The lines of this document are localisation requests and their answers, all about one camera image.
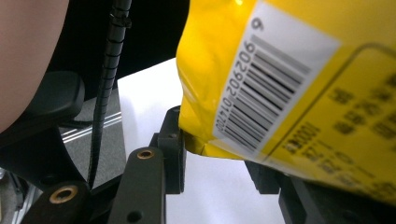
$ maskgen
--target black plastic bracket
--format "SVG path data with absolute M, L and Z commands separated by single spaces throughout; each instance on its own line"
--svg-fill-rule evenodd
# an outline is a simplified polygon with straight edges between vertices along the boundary
M 31 223 L 88 223 L 91 215 L 87 201 L 88 185 L 81 181 L 68 181 L 44 191 L 32 206 L 21 224 Z
M 0 165 L 41 190 L 69 180 L 85 181 L 57 127 L 0 148 Z
M 178 127 L 180 106 L 169 109 L 158 134 L 158 148 L 163 152 L 166 194 L 180 194 L 184 191 L 186 150 L 183 132 Z
M 260 194 L 278 194 L 279 185 L 276 181 L 277 171 L 253 161 L 245 161 L 251 179 Z
M 285 176 L 281 181 L 279 205 L 286 223 L 379 223 L 370 201 L 337 189 Z
M 131 153 L 108 223 L 165 223 L 163 153 L 144 147 Z

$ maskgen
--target barcode label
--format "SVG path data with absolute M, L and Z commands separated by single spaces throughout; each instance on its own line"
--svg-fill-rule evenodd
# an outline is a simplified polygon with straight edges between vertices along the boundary
M 217 145 L 257 156 L 339 45 L 258 2 L 220 98 L 213 128 Z

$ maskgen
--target white paper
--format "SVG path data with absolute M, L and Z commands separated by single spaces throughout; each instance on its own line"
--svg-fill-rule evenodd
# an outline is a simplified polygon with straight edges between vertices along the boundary
M 146 147 L 166 111 L 181 104 L 176 61 L 119 80 L 126 156 Z M 187 154 L 185 191 L 167 195 L 170 224 L 284 223 L 277 195 L 260 195 L 242 161 Z

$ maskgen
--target black wire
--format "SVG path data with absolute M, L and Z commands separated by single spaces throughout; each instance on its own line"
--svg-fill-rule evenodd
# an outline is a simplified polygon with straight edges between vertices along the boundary
M 88 172 L 88 184 L 91 189 L 95 181 L 99 164 L 107 105 L 113 89 L 114 78 L 117 74 L 125 37 L 125 29 L 131 26 L 131 21 L 128 19 L 131 2 L 132 0 L 114 0 L 113 8 L 110 12 L 110 23 L 107 32 L 105 58 L 101 75 L 102 78 L 99 84 L 96 105 L 93 112 L 91 157 Z

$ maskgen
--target yellow plastic package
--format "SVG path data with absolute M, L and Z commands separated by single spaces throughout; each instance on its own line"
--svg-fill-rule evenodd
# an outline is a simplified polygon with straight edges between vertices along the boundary
M 186 148 L 396 205 L 395 11 L 191 0 L 177 50 Z

